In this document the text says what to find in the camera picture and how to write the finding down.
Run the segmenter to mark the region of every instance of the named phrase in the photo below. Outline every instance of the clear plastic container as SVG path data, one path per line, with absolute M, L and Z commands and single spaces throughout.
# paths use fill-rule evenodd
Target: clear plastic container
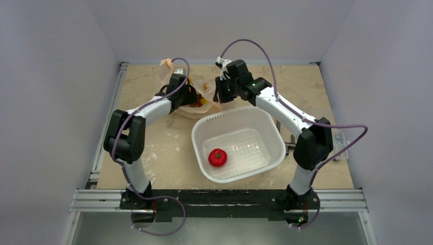
M 252 107 L 240 107 L 200 119 L 191 134 L 200 170 L 210 180 L 228 183 L 278 166 L 285 146 L 271 116 Z M 213 149 L 227 153 L 227 163 L 213 167 Z

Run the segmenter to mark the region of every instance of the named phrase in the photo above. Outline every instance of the gray wall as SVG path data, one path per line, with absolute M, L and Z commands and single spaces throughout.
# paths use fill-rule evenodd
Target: gray wall
M 214 63 L 234 39 L 250 38 L 277 63 L 322 60 L 354 0 L 88 0 L 122 61 L 185 57 Z M 264 63 L 252 44 L 229 57 Z
M 350 170 L 380 244 L 433 239 L 432 11 L 431 0 L 357 0 L 321 65 L 342 122 L 370 126 Z
M 117 66 L 81 0 L 1 1 L 1 244 L 60 243 Z

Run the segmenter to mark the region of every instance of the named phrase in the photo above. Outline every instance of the beige tabletop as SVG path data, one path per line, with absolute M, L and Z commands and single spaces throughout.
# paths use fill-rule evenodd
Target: beige tabletop
M 278 92 L 294 105 L 315 117 L 326 116 L 334 122 L 328 96 L 319 68 L 311 66 L 275 66 Z M 249 66 L 253 77 L 272 82 L 267 65 Z M 118 108 L 133 109 L 153 97 L 158 66 L 130 65 L 119 98 Z M 214 81 L 219 75 L 214 65 L 191 66 L 193 81 Z M 248 105 L 236 99 L 226 108 Z M 296 162 L 292 152 L 276 168 L 246 179 L 219 184 L 207 179 L 197 163 L 191 141 L 191 130 L 196 119 L 172 113 L 158 119 L 146 128 L 145 150 L 141 156 L 143 167 L 154 189 L 285 189 L 293 178 Z M 281 130 L 284 141 L 290 141 L 290 132 Z M 106 153 L 98 189 L 123 189 L 125 178 L 119 166 Z M 316 189 L 352 189 L 352 179 L 345 159 L 331 161 L 321 169 L 314 181 Z

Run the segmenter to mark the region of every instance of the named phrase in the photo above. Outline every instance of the tomato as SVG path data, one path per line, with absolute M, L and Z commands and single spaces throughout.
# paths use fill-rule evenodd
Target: tomato
M 222 167 L 227 162 L 227 153 L 221 149 L 214 149 L 208 157 L 210 165 L 214 167 Z

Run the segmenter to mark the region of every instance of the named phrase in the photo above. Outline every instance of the purple cable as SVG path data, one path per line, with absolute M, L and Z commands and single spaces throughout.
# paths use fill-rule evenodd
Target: purple cable
M 311 178 L 311 181 L 310 181 L 310 186 L 312 185 L 312 183 L 314 182 L 314 179 L 316 178 L 316 175 L 317 175 L 317 171 L 318 170 L 320 170 L 321 168 L 323 168 L 323 166 L 325 166 L 325 164 L 326 163 L 328 163 L 328 162 L 330 162 L 330 161 L 332 161 L 334 158 L 336 158 L 338 155 L 340 155 L 341 153 L 343 153 L 344 151 L 346 151 L 347 149 L 349 149 L 349 148 L 351 148 L 355 143 L 357 143 L 366 133 L 367 133 L 367 131 L 368 131 L 368 127 L 366 126 L 366 125 L 363 125 L 363 124 L 352 124 L 352 125 L 328 125 L 328 124 L 321 124 L 321 123 L 318 123 L 318 122 L 315 122 L 315 121 L 311 121 L 311 120 L 308 120 L 307 118 L 305 118 L 304 116 L 302 116 L 300 113 L 298 113 L 297 111 L 295 111 L 293 108 L 291 108 L 288 104 L 286 104 L 282 99 L 280 99 L 280 97 L 278 96 L 278 91 L 277 91 L 277 79 L 276 79 L 276 77 L 275 77 L 275 73 L 274 73 L 274 68 L 273 68 L 273 66 L 272 66 L 272 63 L 271 63 L 271 59 L 269 58 L 269 56 L 268 56 L 268 54 L 266 53 L 266 51 L 263 49 L 263 47 L 262 46 L 260 46 L 260 44 L 258 44 L 257 42 L 255 42 L 255 41 L 253 41 L 253 40 L 250 40 L 250 39 L 245 39 L 245 38 L 241 38 L 241 39 L 238 39 L 238 40 L 235 40 L 235 41 L 233 41 L 233 42 L 231 42 L 225 49 L 224 49 L 224 51 L 222 52 L 222 54 L 221 54 L 221 58 L 224 56 L 224 54 L 226 53 L 226 51 L 229 49 L 229 47 L 231 47 L 233 44 L 235 44 L 235 43 L 237 43 L 237 42 L 240 42 L 240 41 L 245 41 L 245 42 L 250 42 L 250 43 L 252 43 L 252 44 L 254 44 L 254 45 L 256 45 L 262 52 L 263 52 L 263 54 L 264 54 L 264 56 L 266 57 L 266 59 L 268 60 L 268 63 L 269 63 L 269 67 L 271 68 L 271 73 L 272 73 L 272 79 L 274 80 L 274 95 L 275 95 L 275 97 L 276 98 L 278 98 L 278 101 L 284 106 L 284 107 L 286 107 L 289 111 L 291 111 L 293 114 L 295 114 L 297 117 L 299 117 L 300 119 L 302 119 L 302 121 L 305 121 L 305 122 L 307 122 L 307 123 L 309 123 L 309 124 L 312 124 L 312 125 L 316 125 L 316 126 L 319 126 L 319 127 L 323 127 L 323 128 L 331 128 L 331 129 L 353 129 L 353 128 L 364 128 L 364 131 L 356 138 L 356 139 L 354 139 L 351 143 L 349 143 L 346 147 L 344 147 L 343 149 L 341 149 L 340 151 L 338 151 L 337 153 L 335 153 L 334 155 L 332 155 L 330 158 L 328 158 L 327 160 L 325 160 L 324 162 L 322 162 L 320 165 L 318 165 L 317 167 L 316 167 L 316 169 L 314 170 L 314 173 L 313 173 L 313 176 L 312 176 L 312 178 Z M 309 226 L 309 224 L 311 224 L 315 219 L 316 219 L 316 217 L 319 215 L 319 209 L 320 209 L 320 201 L 319 201 L 319 208 L 317 209 L 317 212 L 316 212 L 316 214 L 314 215 L 314 217 L 311 219 L 311 221 L 307 224 L 307 225 L 305 225 L 305 226 L 303 226 L 303 227 L 301 227 L 301 229 L 303 229 L 303 228 L 305 228 L 305 227 L 307 227 L 307 226 Z
M 140 199 L 143 199 L 143 200 L 146 200 L 146 201 L 152 201 L 152 200 L 162 199 L 162 198 L 172 199 L 172 200 L 176 201 L 176 202 L 180 205 L 180 207 L 182 208 L 182 212 L 183 212 L 182 223 L 181 223 L 181 224 L 180 224 L 176 229 L 174 229 L 174 230 L 172 230 L 172 231 L 170 231 L 170 232 L 167 232 L 167 233 L 154 233 L 154 232 L 146 231 L 146 230 L 143 230 L 143 229 L 141 229 L 141 228 L 136 227 L 136 226 L 134 225 L 134 222 L 132 223 L 132 224 L 133 224 L 133 227 L 134 227 L 136 230 L 141 231 L 141 232 L 143 232 L 143 233 L 147 233 L 147 234 L 153 235 L 153 236 L 170 236 L 170 235 L 172 235 L 172 234 L 178 232 L 178 231 L 183 227 L 183 225 L 185 224 L 185 221 L 186 221 L 186 211 L 185 211 L 185 207 L 183 206 L 183 204 L 182 204 L 179 200 L 177 200 L 177 199 L 174 198 L 174 197 L 168 196 L 168 195 L 160 195 L 160 196 L 158 196 L 158 197 L 153 197 L 153 198 L 146 198 L 146 197 L 143 197 L 143 196 L 139 193 L 139 191 L 138 191 L 138 190 L 137 190 L 137 189 L 132 185 L 131 180 L 130 180 L 129 177 L 128 177 L 128 174 L 126 173 L 126 169 L 124 168 L 125 165 L 124 165 L 122 162 L 120 162 L 120 161 L 118 161 L 118 160 L 116 159 L 116 157 L 115 157 L 115 152 L 116 152 L 117 144 L 118 144 L 118 141 L 119 141 L 120 136 L 121 136 L 121 134 L 122 134 L 122 131 L 125 129 L 126 124 L 128 123 L 128 121 L 129 121 L 129 120 L 130 120 L 130 119 L 131 119 L 135 114 L 137 114 L 140 110 L 142 110 L 142 109 L 145 108 L 146 106 L 149 106 L 149 105 L 151 105 L 151 104 L 153 104 L 153 103 L 156 103 L 156 102 L 158 102 L 158 101 L 161 101 L 161 100 L 163 100 L 163 99 L 165 99 L 165 98 L 168 98 L 168 97 L 172 96 L 172 95 L 175 94 L 177 91 L 179 91 L 179 89 L 180 89 L 183 85 L 186 84 L 186 81 L 188 80 L 188 77 L 189 77 L 189 63 L 188 63 L 187 60 L 185 60 L 185 59 L 183 59 L 183 58 L 175 58 L 175 59 L 173 59 L 172 61 L 174 62 L 174 61 L 176 61 L 176 60 L 182 60 L 182 61 L 185 62 L 185 64 L 186 64 L 186 78 L 185 78 L 185 80 L 183 80 L 182 84 L 179 85 L 179 87 L 177 87 L 177 88 L 176 88 L 174 91 L 172 91 L 171 93 L 166 94 L 166 95 L 162 96 L 161 98 L 158 98 L 158 99 L 156 99 L 156 100 L 154 100 L 154 101 L 149 101 L 149 102 L 147 102 L 147 103 L 141 105 L 140 107 L 138 107 L 135 111 L 133 111 L 133 112 L 132 112 L 132 113 L 131 113 L 131 114 L 130 114 L 126 119 L 125 119 L 125 121 L 123 122 L 121 128 L 119 129 L 119 132 L 117 133 L 117 136 L 116 136 L 116 140 L 114 141 L 113 150 L 111 151 L 111 159 L 113 159 L 114 162 L 116 162 L 116 163 L 118 163 L 118 164 L 120 164 L 120 165 L 122 166 L 122 172 L 123 172 L 123 175 L 125 176 L 126 182 L 127 182 L 128 185 L 131 187 L 132 191 L 133 191 L 133 192 L 134 192 L 134 193 L 135 193 L 135 194 L 136 194 Z

